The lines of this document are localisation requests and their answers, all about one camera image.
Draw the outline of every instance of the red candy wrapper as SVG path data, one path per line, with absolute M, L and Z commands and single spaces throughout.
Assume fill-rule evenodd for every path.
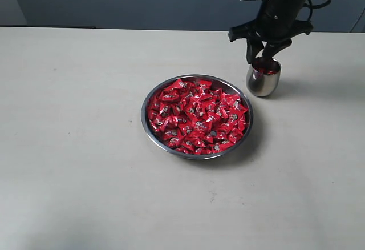
M 151 130 L 169 148 L 185 154 L 207 155 L 236 144 L 246 128 L 238 94 L 226 94 L 212 83 L 176 80 L 155 93 L 148 105 Z

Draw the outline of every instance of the metal cup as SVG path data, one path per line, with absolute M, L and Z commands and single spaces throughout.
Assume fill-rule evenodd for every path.
M 256 58 L 246 76 L 248 90 L 257 97 L 266 97 L 274 92 L 280 79 L 281 65 L 275 59 Z

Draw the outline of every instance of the table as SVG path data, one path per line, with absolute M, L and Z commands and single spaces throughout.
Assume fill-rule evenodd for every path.
M 260 99 L 226 32 L 0 28 L 0 249 L 362 249 L 364 47 L 298 36 Z M 147 93 L 192 73 L 253 104 L 226 157 L 176 158 L 143 131 Z

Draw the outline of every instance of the metal bowl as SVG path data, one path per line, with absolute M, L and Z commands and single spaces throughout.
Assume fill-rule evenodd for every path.
M 174 81 L 176 81 L 177 79 L 181 79 L 183 82 L 199 82 L 200 80 L 208 80 L 210 82 L 212 82 L 212 89 L 216 90 L 218 88 L 222 88 L 224 92 L 228 93 L 228 94 L 239 94 L 241 97 L 241 102 L 242 104 L 248 108 L 248 111 L 245 113 L 246 114 L 246 123 L 248 124 L 246 130 L 244 131 L 244 136 L 232 147 L 223 150 L 222 152 L 219 153 L 215 153 L 215 154 L 210 154 L 210 155 L 190 155 L 190 154 L 185 154 L 185 153 L 181 153 L 181 152 L 177 152 L 169 147 L 167 147 L 166 145 L 164 145 L 161 141 L 159 141 L 159 139 L 154 135 L 154 133 L 152 132 L 151 128 L 150 128 L 150 124 L 149 124 L 149 119 L 148 119 L 148 112 L 147 112 L 147 108 L 149 105 L 149 100 L 151 99 L 151 97 L 154 95 L 154 93 L 158 92 L 159 90 L 161 90 L 162 88 L 172 84 Z M 180 156 L 186 159 L 192 159 L 192 160 L 205 160 L 205 159 L 212 159 L 215 157 L 219 157 L 222 155 L 227 154 L 228 152 L 234 150 L 235 148 L 237 148 L 248 136 L 248 134 L 250 133 L 250 130 L 252 128 L 252 124 L 253 124 L 253 109 L 252 106 L 248 100 L 248 98 L 245 96 L 245 94 L 243 94 L 241 92 L 241 90 L 239 90 L 236 86 L 226 82 L 225 80 L 216 78 L 216 77 L 212 77 L 212 76 L 207 76 L 207 75 L 183 75 L 183 76 L 177 76 L 175 78 L 166 80 L 163 83 L 160 83 L 158 86 L 156 86 L 146 97 L 146 99 L 143 102 L 142 105 L 142 109 L 141 109 L 141 120 L 142 120 L 142 125 L 144 130 L 146 131 L 147 135 L 149 136 L 149 138 L 159 147 L 161 147 L 163 150 L 174 154 L 176 156 Z

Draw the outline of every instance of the gray wall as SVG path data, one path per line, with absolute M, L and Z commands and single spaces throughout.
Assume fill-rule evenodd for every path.
M 227 30 L 253 19 L 259 2 L 238 0 L 18 0 L 30 25 Z M 314 13 L 317 31 L 349 31 L 365 0 L 332 0 Z
M 25 25 L 17 0 L 0 0 L 0 25 Z

